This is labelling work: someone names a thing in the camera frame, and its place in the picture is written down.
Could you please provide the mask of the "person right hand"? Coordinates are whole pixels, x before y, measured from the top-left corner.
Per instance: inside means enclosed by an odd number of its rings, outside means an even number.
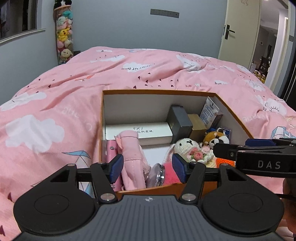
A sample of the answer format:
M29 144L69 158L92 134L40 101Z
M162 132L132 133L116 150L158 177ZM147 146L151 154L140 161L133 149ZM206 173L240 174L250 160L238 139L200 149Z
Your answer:
M282 199L285 207L283 219L287 222L287 228L295 233L295 178L285 178L282 191L285 195Z

